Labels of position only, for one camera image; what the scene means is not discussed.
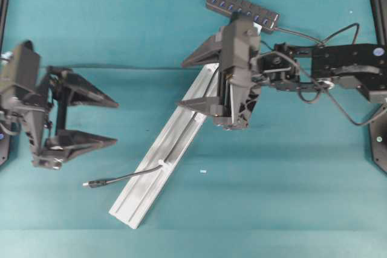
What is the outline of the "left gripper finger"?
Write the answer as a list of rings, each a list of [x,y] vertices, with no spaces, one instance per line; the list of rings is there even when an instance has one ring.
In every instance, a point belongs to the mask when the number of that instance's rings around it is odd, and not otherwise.
[[[69,161],[87,152],[115,145],[116,142],[117,139],[114,138],[61,129],[56,136],[46,139],[45,149],[54,158]]]
[[[48,73],[57,77],[50,80],[53,98],[57,101],[64,101],[68,106],[88,105],[107,108],[119,106],[110,96],[72,69],[49,66]]]

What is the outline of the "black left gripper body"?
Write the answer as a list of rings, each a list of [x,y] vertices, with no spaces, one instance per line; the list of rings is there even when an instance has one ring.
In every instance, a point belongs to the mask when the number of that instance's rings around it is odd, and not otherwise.
[[[70,160],[70,131],[65,128],[70,104],[68,68],[47,69],[37,86],[14,81],[1,90],[1,131],[24,131],[35,167],[59,170]]]

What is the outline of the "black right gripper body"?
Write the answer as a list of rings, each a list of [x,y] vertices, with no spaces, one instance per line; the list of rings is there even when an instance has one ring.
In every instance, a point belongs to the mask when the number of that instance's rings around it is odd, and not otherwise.
[[[218,53],[218,87],[211,105],[213,123],[225,130],[245,129],[261,94],[261,86],[253,81],[258,72],[258,52],[246,59],[225,52]]]

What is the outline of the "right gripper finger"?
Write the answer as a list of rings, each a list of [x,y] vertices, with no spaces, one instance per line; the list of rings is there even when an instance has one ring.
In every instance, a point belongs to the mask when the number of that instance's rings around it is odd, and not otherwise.
[[[220,98],[217,96],[181,100],[178,106],[209,116],[224,115],[224,106],[220,104]]]
[[[218,32],[209,37],[190,56],[184,59],[181,66],[187,68],[195,65],[218,63],[222,47],[222,32]]]

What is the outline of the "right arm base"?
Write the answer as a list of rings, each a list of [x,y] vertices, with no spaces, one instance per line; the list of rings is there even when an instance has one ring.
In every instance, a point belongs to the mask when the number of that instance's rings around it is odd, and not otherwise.
[[[372,160],[386,173],[386,112],[369,124],[369,137]]]

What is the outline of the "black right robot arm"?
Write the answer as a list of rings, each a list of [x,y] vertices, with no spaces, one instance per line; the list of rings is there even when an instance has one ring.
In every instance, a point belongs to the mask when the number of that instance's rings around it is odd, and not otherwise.
[[[273,51],[261,54],[260,40],[251,31],[208,38],[183,65],[207,64],[206,57],[218,62],[216,95],[182,100],[179,105],[211,116],[216,125],[234,130],[249,125],[263,86],[320,96],[339,85],[358,90],[371,103],[386,103],[386,47],[277,44]]]

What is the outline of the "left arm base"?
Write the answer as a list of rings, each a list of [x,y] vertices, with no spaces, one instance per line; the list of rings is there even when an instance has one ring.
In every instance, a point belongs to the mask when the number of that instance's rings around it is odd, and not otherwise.
[[[9,157],[11,136],[1,129],[0,139],[0,165],[2,166]]]

